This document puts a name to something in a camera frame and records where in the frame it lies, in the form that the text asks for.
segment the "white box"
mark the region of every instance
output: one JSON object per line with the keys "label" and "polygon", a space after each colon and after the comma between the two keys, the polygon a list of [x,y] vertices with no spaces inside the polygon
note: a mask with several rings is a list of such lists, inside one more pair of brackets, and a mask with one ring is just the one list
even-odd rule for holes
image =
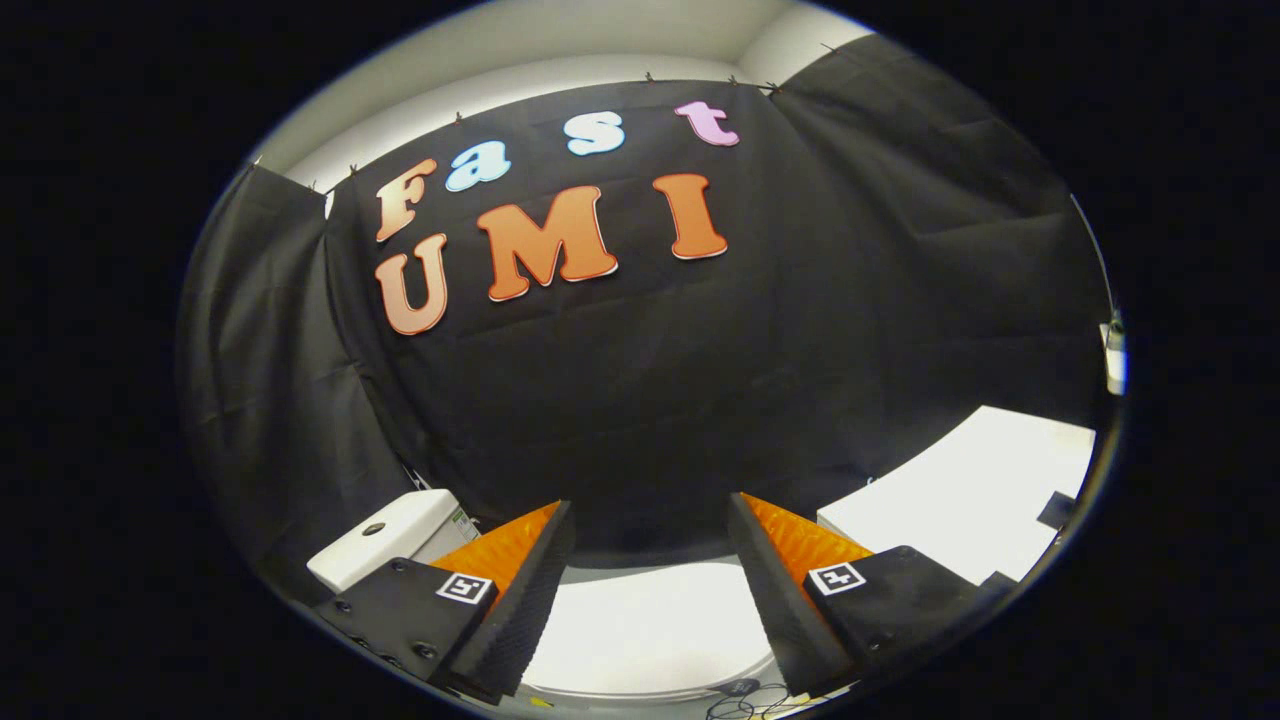
{"label": "white box", "polygon": [[408,492],[317,552],[307,570],[340,593],[393,557],[429,564],[477,536],[449,491]]}

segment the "letter m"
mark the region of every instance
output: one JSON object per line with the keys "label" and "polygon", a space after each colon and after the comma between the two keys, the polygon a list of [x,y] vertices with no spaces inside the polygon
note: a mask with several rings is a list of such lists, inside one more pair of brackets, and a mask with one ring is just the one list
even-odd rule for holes
{"label": "letter m", "polygon": [[489,300],[502,302],[529,292],[529,281],[520,274],[517,259],[539,284],[552,284],[561,247],[564,249],[561,277],[568,282],[598,278],[617,270],[618,260],[604,249],[595,218],[595,201],[599,199],[598,187],[563,190],[552,201],[543,227],[538,227],[516,205],[503,205],[480,215],[476,224],[489,233],[489,249],[493,252]]}

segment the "white wall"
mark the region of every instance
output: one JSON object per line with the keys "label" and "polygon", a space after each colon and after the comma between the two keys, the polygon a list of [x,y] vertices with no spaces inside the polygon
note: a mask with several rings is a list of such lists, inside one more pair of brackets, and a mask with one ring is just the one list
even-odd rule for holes
{"label": "white wall", "polygon": [[817,5],[797,3],[782,13],[760,37],[753,42],[737,65],[748,77],[760,83],[782,85],[814,60],[828,54],[823,47],[840,47],[859,37],[872,35],[844,15]]}
{"label": "white wall", "polygon": [[730,76],[741,82],[782,85],[796,72],[828,53],[872,31],[820,6],[803,3],[786,9],[763,26],[737,63],[676,55],[580,55],[530,61],[467,77],[404,100],[356,123],[311,151],[284,176],[301,184],[315,182],[326,192],[351,172],[401,145],[475,115],[518,100],[561,90],[644,79],[714,79]]}
{"label": "white wall", "polygon": [[334,137],[288,169],[284,176],[301,184],[316,183],[326,192],[349,174],[352,164],[365,165],[406,142],[454,120],[517,100],[625,81],[722,79],[732,74],[742,82],[755,82],[736,65],[698,58],[664,55],[591,55],[559,58],[493,70],[438,87],[371,118]]}
{"label": "white wall", "polygon": [[[411,33],[319,90],[259,149],[280,172],[365,118],[467,78],[557,58],[664,55],[733,64],[794,0],[490,0]],[[334,32],[340,33],[335,19]]]}

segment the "label sticker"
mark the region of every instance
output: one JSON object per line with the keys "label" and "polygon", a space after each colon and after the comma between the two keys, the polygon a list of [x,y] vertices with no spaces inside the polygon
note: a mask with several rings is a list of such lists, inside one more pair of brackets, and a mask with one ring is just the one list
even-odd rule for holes
{"label": "label sticker", "polygon": [[476,527],[471,523],[471,518],[467,518],[467,514],[463,512],[461,509],[453,514],[452,520],[453,524],[457,525],[458,532],[462,533],[462,537],[467,542],[471,542],[477,537],[480,537],[480,530],[476,529]]}
{"label": "label sticker", "polygon": [[479,605],[480,598],[484,597],[485,591],[492,584],[493,580],[486,580],[485,578],[454,573],[440,585],[440,589],[435,591],[435,594],[466,602],[467,605]]}
{"label": "label sticker", "polygon": [[867,578],[858,574],[849,562],[809,570],[809,577],[822,594],[836,594],[867,584]]}

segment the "white device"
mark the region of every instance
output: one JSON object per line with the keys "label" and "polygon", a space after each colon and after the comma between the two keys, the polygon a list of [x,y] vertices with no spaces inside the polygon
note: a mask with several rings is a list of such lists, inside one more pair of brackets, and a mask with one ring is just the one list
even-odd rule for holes
{"label": "white device", "polygon": [[1102,332],[1102,347],[1107,354],[1107,391],[1111,395],[1124,395],[1124,382],[1128,357],[1124,350],[1124,332],[1116,331],[1110,323],[1098,325]]}
{"label": "white device", "polygon": [[344,592],[393,557],[429,564],[480,537],[447,489],[407,492],[307,561],[307,570]]}

